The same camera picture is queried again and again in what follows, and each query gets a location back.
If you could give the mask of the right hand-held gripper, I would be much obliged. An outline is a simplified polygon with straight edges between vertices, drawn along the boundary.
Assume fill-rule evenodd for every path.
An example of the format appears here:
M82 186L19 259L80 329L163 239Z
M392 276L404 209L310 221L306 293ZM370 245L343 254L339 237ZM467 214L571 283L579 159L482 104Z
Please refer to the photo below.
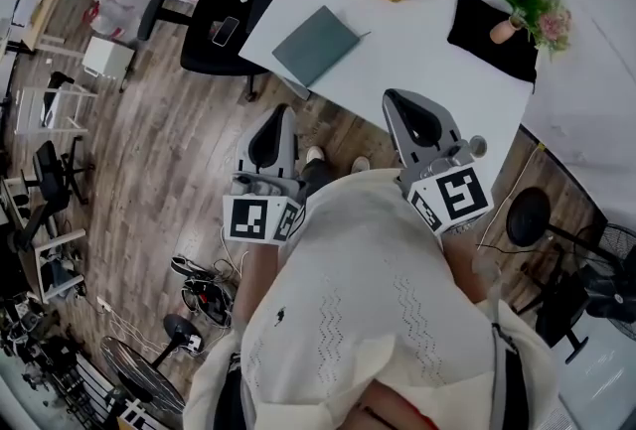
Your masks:
M460 132L446 108L404 89L387 89L382 107L404 164L397 183L433 234L470 223L492 209L481 167L470 144L456 142Z

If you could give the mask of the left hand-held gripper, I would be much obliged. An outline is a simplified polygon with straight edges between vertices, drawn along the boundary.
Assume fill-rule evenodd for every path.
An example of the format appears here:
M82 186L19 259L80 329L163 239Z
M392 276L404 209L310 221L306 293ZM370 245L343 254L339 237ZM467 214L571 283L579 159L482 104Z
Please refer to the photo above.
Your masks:
M224 239L284 245L304 218L303 184L294 178L295 113L287 104L265 110L238 141L238 169L223 196Z

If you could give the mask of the person's left forearm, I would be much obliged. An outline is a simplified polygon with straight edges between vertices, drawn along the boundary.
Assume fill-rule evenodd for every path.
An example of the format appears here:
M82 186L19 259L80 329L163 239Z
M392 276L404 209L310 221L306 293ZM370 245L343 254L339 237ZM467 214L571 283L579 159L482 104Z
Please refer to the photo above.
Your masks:
M252 244L248 248L233 306L233 327L240 335L279 272L278 256L276 245Z

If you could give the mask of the person's right forearm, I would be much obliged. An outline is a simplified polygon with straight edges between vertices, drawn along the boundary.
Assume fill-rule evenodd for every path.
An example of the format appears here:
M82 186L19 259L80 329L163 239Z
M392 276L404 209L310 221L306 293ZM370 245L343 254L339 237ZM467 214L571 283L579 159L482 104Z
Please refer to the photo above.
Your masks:
M501 272L493 259L479 254L476 233L448 231L441 236L441 244L455 284L472 303L485 301Z

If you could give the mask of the person's black trousers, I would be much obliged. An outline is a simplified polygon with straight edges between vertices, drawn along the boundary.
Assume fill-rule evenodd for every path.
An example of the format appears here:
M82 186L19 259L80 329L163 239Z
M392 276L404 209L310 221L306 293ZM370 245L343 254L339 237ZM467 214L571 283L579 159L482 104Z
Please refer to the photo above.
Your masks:
M300 181L302 183L299 192L299 199L305 201L323 187L341 179L332 166L326 161L319 158L310 160L300 172Z

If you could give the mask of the silver wristwatch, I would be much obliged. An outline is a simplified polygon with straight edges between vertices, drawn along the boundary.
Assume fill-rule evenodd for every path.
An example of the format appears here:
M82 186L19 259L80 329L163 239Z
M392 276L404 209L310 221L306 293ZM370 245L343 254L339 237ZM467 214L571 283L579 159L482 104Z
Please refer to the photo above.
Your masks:
M460 222L450 226L443 235L459 235L467 232L473 232L475 227L479 225L480 218L472 218L464 222Z

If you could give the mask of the black cloth pouch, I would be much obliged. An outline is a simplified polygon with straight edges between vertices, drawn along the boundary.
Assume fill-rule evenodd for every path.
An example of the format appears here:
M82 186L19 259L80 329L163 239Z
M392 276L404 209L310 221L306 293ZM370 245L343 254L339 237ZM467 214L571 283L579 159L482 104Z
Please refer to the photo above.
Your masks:
M535 83L538 49L523 30L502 44L490 37L491 30L509 15L482 0L457 0L447 42L516 79Z

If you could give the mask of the white smartphone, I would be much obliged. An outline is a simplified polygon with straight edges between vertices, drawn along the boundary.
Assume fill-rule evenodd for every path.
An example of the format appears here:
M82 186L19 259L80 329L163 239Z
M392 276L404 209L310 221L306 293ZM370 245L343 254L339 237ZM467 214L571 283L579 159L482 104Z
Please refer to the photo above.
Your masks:
M215 28L215 32L212 36L212 42L217 46L224 47L238 26L239 19L235 17L227 17L223 23Z

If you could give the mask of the pink ceramic vase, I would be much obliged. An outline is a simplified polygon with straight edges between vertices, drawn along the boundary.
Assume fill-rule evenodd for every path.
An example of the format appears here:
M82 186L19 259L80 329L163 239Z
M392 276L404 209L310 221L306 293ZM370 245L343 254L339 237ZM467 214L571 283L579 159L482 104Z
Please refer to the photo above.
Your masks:
M493 43L501 45L510 40L517 32L524 28L524 22L515 16L510 16L494 26L490 31L490 39Z

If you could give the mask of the artificial green plant pink flowers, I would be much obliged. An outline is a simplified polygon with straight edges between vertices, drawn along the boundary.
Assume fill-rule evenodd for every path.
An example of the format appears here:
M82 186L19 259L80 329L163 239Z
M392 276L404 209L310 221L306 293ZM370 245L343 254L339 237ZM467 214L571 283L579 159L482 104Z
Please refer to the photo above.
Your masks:
M572 24L570 11L561 0L504 0L511 8L511 21L527 33L536 49L549 57L565 52Z

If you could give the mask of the person's cream knit sweater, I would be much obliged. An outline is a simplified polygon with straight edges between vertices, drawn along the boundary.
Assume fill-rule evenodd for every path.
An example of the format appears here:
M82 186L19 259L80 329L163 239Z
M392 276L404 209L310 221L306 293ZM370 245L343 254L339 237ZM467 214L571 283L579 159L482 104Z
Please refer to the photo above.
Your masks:
M307 203L242 335L193 377L184 430L537 430L545 341L495 288L472 303L391 169Z

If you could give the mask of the white drawer cabinet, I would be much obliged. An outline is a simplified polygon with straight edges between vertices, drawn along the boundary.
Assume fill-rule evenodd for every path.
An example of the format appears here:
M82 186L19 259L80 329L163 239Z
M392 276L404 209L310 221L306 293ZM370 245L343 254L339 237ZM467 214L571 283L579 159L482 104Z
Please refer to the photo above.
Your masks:
M110 40L91 37L81 64L86 73L123 82L135 51Z

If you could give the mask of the black swivel chair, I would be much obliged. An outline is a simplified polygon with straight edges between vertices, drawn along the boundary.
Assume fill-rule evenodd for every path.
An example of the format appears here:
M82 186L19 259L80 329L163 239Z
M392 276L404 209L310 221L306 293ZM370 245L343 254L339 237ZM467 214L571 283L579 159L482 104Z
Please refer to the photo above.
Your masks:
M47 224L49 218L64 211L75 195L81 205L88 204L88 198L80 192L77 175L95 169L94 164L75 167L76 148L81 136L75 136L71 150L57 154L52 141L46 141L34 155L36 181L44 198L44 203L36 208L40 224Z

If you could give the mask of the white slatted chair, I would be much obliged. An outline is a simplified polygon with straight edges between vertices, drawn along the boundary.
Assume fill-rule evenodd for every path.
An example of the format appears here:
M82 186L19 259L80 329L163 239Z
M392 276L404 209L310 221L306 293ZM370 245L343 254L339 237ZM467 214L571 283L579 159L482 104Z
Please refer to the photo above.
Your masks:
M66 97L77 100L73 116L67 116L68 125L57 126L61 101ZM88 131L78 123L80 106L84 100L97 99L98 94L76 83L63 83L60 87L24 87L19 92L14 133L32 135L44 133L77 133Z

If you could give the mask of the black pedestal fan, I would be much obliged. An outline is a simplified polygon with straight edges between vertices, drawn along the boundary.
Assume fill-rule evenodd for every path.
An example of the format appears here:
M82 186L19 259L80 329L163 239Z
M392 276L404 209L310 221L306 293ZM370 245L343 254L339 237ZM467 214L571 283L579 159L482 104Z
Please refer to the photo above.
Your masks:
M511 242L520 247L535 244L551 232L569 241L575 270L563 267L566 251L556 244L556 263L547 282L529 279L540 289L520 316L534 311L535 330L554 347L562 339L572 346L571 363L588 343L573 327L584 314L609 321L620 333L636 342L636 231L608 223L591 224L572 234L551 224L552 209L545 192L527 188L513 200L506 219Z
M154 361L149 361L123 341L110 336L101 340L100 349L122 386L135 399L155 410L178 415L183 411L185 402L159 370L159 365L170 353L187 351L186 345L191 335L203 336L192 322L177 314L166 315L163 326L170 341Z

